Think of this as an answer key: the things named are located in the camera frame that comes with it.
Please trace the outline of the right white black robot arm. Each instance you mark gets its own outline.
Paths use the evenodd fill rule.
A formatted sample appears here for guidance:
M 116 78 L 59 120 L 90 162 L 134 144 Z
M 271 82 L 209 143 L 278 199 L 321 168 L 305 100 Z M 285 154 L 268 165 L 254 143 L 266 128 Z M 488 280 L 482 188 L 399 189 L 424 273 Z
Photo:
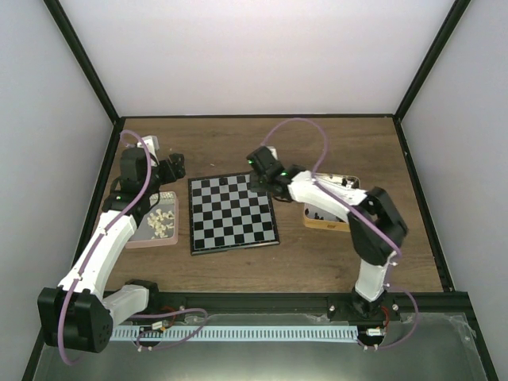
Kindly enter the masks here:
M 251 190 L 266 191 L 286 202 L 315 206 L 349 227 L 360 270 L 351 304 L 358 318 L 372 319 L 388 288 L 390 268 L 397 265 L 408 227 L 382 188 L 361 190 L 332 181 L 298 165 L 284 167 L 273 148 L 261 146 L 247 155 Z

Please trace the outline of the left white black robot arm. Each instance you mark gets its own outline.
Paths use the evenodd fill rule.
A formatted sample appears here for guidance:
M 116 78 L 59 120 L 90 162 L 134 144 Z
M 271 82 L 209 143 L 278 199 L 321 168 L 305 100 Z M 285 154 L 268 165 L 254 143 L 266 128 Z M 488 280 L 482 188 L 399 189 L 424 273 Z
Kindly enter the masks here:
M 129 239 L 156 204 L 160 187 L 186 174 L 185 159 L 164 160 L 141 147 L 127 148 L 98 225 L 79 260 L 55 288 L 45 287 L 37 307 L 44 342 L 58 349 L 101 352 L 118 325 L 138 314 L 146 321 L 162 311 L 156 283 L 134 279 L 104 295 L 105 285 Z

